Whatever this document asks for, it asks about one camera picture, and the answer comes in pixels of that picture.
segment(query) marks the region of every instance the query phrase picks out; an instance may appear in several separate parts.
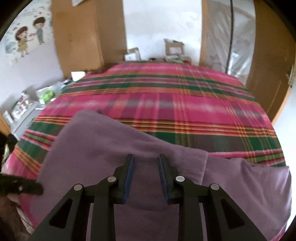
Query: striped fabric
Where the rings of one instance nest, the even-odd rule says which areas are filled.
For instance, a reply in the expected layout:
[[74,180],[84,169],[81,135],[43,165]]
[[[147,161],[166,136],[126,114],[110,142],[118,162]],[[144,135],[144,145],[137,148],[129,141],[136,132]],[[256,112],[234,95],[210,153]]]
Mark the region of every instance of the striped fabric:
[[264,110],[236,78],[182,64],[125,63],[68,86],[26,131],[10,174],[37,177],[61,129],[82,109],[213,156],[285,166]]

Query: drawer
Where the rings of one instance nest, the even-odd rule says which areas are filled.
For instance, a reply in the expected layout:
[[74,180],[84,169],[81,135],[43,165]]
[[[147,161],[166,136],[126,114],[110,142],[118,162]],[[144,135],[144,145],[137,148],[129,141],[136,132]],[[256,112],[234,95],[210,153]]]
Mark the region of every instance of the drawer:
[[41,110],[33,110],[26,119],[22,122],[22,124],[17,128],[17,130],[13,133],[16,139],[20,140],[25,133],[25,131],[30,127],[36,117],[40,114]]

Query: black cable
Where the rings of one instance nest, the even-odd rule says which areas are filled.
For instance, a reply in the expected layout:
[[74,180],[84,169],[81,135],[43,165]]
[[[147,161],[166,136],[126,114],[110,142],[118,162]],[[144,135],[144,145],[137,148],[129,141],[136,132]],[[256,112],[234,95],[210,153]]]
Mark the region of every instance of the black cable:
[[228,73],[230,58],[231,58],[231,52],[232,52],[232,44],[233,44],[233,28],[234,28],[234,13],[233,13],[233,3],[232,0],[230,0],[230,12],[231,12],[231,29],[230,29],[230,41],[229,41],[229,52],[228,52],[228,59],[227,64],[225,68],[225,74]]

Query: brown wardrobe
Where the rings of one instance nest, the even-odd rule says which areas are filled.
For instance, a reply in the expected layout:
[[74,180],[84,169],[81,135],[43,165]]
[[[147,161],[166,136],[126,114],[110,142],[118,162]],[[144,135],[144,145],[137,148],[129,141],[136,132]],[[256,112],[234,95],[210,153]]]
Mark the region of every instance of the brown wardrobe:
[[64,74],[97,70],[124,60],[126,33],[121,0],[52,0],[57,55]]

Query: transparent plastic curtain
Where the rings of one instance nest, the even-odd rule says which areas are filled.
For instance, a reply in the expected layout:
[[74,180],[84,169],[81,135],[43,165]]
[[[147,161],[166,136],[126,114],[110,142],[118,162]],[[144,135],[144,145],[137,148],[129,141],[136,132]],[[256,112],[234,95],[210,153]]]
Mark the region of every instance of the transparent plastic curtain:
[[230,0],[207,0],[207,5],[205,65],[207,68],[235,76],[245,84],[255,45],[253,0],[232,0],[232,8]]

